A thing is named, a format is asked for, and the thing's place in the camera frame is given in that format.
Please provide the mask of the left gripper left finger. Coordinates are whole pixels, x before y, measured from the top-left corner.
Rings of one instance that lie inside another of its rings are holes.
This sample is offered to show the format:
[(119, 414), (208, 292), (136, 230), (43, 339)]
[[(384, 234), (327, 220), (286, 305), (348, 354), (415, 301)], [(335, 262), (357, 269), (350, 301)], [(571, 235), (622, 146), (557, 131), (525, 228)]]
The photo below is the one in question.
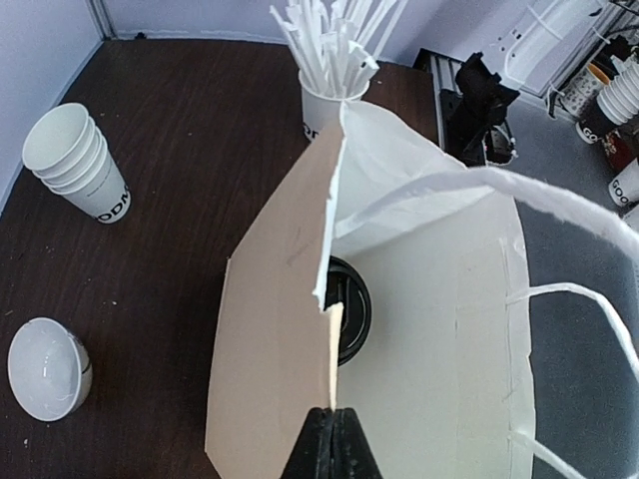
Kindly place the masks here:
[(333, 411), (312, 408), (282, 474), (283, 479), (328, 479), (331, 472)]

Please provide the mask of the stack of white paper cups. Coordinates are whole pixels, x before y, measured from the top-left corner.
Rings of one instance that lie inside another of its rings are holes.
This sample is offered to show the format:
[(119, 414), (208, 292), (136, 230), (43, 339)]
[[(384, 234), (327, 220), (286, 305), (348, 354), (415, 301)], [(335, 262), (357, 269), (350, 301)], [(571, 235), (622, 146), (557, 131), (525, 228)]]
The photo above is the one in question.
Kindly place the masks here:
[(39, 119), (24, 141), (22, 161), (51, 193), (101, 224), (118, 222), (131, 206), (108, 142), (80, 103), (61, 104)]

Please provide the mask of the brown paper bag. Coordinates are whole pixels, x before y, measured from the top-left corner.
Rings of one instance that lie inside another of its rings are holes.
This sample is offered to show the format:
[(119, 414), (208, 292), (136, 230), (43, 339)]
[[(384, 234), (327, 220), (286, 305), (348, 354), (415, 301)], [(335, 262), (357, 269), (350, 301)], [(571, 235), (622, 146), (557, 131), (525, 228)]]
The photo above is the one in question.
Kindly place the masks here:
[[(372, 303), (342, 366), (332, 255)], [(385, 478), (634, 478), (637, 256), (605, 208), (346, 103), (228, 260), (205, 452), (278, 478), (312, 408), (352, 408)]]

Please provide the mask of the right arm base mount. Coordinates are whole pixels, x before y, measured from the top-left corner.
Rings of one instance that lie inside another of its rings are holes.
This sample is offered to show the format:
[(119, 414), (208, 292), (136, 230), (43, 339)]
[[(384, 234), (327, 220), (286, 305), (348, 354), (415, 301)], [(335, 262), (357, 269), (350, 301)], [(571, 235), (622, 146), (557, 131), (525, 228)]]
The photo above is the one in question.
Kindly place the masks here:
[(502, 84), (476, 52), (465, 61), (421, 48), (413, 67), (432, 75), (439, 143), (466, 166), (508, 165), (517, 156), (508, 108), (520, 92)]

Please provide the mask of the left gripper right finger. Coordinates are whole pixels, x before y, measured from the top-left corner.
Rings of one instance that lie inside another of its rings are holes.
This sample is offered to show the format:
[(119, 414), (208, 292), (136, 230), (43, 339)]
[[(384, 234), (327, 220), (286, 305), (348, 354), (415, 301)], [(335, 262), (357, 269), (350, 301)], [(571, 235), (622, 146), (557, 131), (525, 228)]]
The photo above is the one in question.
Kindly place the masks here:
[(380, 470), (356, 412), (338, 409), (331, 433), (331, 477), (335, 479), (379, 479)]

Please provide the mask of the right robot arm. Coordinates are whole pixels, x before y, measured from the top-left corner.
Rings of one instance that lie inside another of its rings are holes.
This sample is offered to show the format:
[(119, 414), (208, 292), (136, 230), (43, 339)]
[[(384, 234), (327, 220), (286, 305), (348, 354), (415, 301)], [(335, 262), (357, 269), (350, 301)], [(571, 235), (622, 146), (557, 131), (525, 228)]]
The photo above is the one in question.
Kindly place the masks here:
[(578, 27), (592, 26), (608, 5), (608, 1), (528, 1), (523, 13), (482, 48), (483, 63), (506, 88), (520, 90), (558, 45)]

